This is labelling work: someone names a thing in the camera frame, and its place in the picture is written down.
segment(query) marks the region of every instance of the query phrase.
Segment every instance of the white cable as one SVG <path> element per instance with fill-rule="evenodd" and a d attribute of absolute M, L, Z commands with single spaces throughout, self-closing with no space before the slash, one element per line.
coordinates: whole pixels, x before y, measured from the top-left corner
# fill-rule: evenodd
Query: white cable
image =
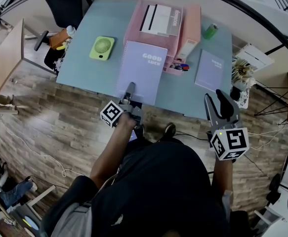
<path fill-rule="evenodd" d="M 273 139 L 274 139 L 279 133 L 282 132 L 282 130 L 285 128 L 285 126 L 284 126 L 279 132 L 277 132 L 274 136 L 272 136 L 272 139 L 271 139 L 268 143 L 261 145 L 259 148 L 261 148 L 261 147 L 263 147 L 263 146 L 266 146 L 266 145 L 268 145 L 271 141 L 273 141 Z"/>
<path fill-rule="evenodd" d="M 274 131 L 271 131 L 271 132 L 278 132 L 278 131 L 282 131 L 283 129 L 288 129 L 288 127 L 286 127 L 286 128 L 282 128 L 282 129 L 280 129 L 280 130 L 274 130 Z M 249 137 L 252 137 L 252 136 L 256 136 L 256 135 L 261 135 L 261 136 L 266 136 L 266 137 L 274 137 L 275 135 L 264 135 L 264 134 L 266 134 L 266 133 L 271 133 L 271 132 L 263 132 L 263 133 L 253 133 L 253 132 L 248 132 L 248 133 L 251 133 L 251 134 L 253 134 L 253 135 L 249 135 Z"/>
<path fill-rule="evenodd" d="M 73 172 L 73 173 L 75 173 L 75 174 L 77 174 L 77 175 L 84 176 L 83 174 L 78 173 L 78 172 L 75 172 L 75 171 L 73 171 L 73 170 L 71 170 L 71 169 L 68 169 L 68 168 L 65 169 L 64 166 L 63 166 L 63 164 L 61 164 L 59 161 L 57 161 L 53 156 L 41 155 L 41 154 L 39 154 L 38 152 L 34 151 L 33 149 L 31 149 L 31 148 L 27 145 L 27 143 L 25 142 L 25 140 L 23 140 L 21 137 L 17 136 L 16 134 L 9 132 L 8 129 L 7 129 L 7 127 L 6 127 L 6 125 L 3 123 L 2 119 L 0 119 L 0 121 L 1 121 L 2 124 L 5 126 L 7 133 L 9 133 L 10 135 L 15 136 L 15 137 L 21 139 L 21 140 L 24 142 L 24 144 L 29 148 L 29 150 L 31 150 L 32 152 L 34 152 L 35 154 L 37 154 L 37 155 L 39 155 L 39 156 L 41 156 L 41 157 L 44 157 L 44 156 L 50 157 L 50 158 L 52 158 L 55 162 L 57 162 L 58 164 L 60 164 L 60 166 L 61 166 L 62 169 L 63 169 L 63 171 L 61 172 L 61 174 L 62 174 L 63 177 L 67 177 L 66 171 L 71 171 L 71 172 Z"/>

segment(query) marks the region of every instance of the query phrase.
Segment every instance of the wood laminate flooring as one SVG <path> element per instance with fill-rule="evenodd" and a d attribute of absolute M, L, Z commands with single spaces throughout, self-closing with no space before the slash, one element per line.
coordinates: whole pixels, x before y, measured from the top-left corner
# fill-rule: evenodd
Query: wood laminate flooring
<path fill-rule="evenodd" d="M 34 40 L 25 42 L 25 57 L 43 64 L 44 52 L 33 51 Z M 19 115 L 0 116 L 0 157 L 7 162 L 10 176 L 22 181 L 26 176 L 35 175 L 47 182 L 69 187 L 77 174 L 65 168 L 89 175 L 92 165 L 105 148 L 113 130 L 99 118 L 102 108 L 111 100 L 110 96 L 87 92 L 78 88 L 61 85 L 55 77 L 40 70 L 19 68 L 3 89 L 3 94 L 14 95 Z M 249 108 L 242 110 L 243 125 L 249 132 L 263 133 L 283 126 L 278 123 L 286 119 L 286 113 L 254 117 L 254 114 L 273 102 L 273 99 L 255 87 L 250 91 Z M 206 138 L 209 123 L 206 120 L 187 118 L 171 111 L 144 106 L 145 137 L 157 141 L 169 122 L 176 124 L 177 130 L 199 138 Z M 208 171 L 213 170 L 215 154 L 209 150 L 207 141 L 188 136 L 177 136 L 200 156 Z M 250 145 L 258 148 L 270 141 L 270 137 L 252 136 Z M 284 129 L 273 141 L 259 150 L 250 149 L 247 157 L 234 163 L 234 210 L 245 210 L 253 216 L 254 210 L 262 209 L 269 193 L 270 178 L 280 173 L 288 152 L 288 129 Z M 28 193 L 29 198 L 46 190 L 50 184 L 33 177 L 39 189 Z M 57 187 L 42 199 L 35 209 L 41 215 L 65 192 Z"/>

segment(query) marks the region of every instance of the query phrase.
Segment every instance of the lilac notebook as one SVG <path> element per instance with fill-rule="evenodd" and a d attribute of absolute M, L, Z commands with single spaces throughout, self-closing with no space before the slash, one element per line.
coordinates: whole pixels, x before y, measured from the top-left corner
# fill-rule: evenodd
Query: lilac notebook
<path fill-rule="evenodd" d="M 127 41 L 115 96 L 122 98 L 130 82 L 135 83 L 133 101 L 154 105 L 167 49 Z"/>
<path fill-rule="evenodd" d="M 224 60 L 202 50 L 195 84 L 215 92 L 221 86 L 223 70 Z"/>

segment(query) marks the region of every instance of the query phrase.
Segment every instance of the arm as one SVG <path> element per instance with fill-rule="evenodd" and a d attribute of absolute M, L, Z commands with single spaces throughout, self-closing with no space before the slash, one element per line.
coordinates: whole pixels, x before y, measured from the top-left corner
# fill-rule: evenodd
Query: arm
<path fill-rule="evenodd" d="M 233 191 L 233 162 L 232 160 L 219 160 L 216 157 L 212 188 L 216 199 L 221 202 L 225 191 Z M 230 197 L 232 206 L 234 195 Z"/>
<path fill-rule="evenodd" d="M 99 189 L 107 179 L 116 174 L 135 126 L 136 121 L 132 120 L 128 114 L 121 115 L 109 143 L 95 161 L 90 173 L 91 180 Z"/>

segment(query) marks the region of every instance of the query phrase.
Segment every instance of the book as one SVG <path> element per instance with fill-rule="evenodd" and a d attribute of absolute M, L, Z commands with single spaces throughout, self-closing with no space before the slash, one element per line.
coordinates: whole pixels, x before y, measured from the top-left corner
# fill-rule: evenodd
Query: book
<path fill-rule="evenodd" d="M 122 98 L 130 82 L 135 83 L 132 100 L 154 105 L 168 50 L 127 41 L 122 57 L 115 96 Z"/>
<path fill-rule="evenodd" d="M 224 60 L 202 50 L 195 84 L 211 91 L 221 86 L 224 70 Z"/>
<path fill-rule="evenodd" d="M 169 6 L 148 5 L 140 31 L 160 36 L 178 36 L 181 11 Z"/>

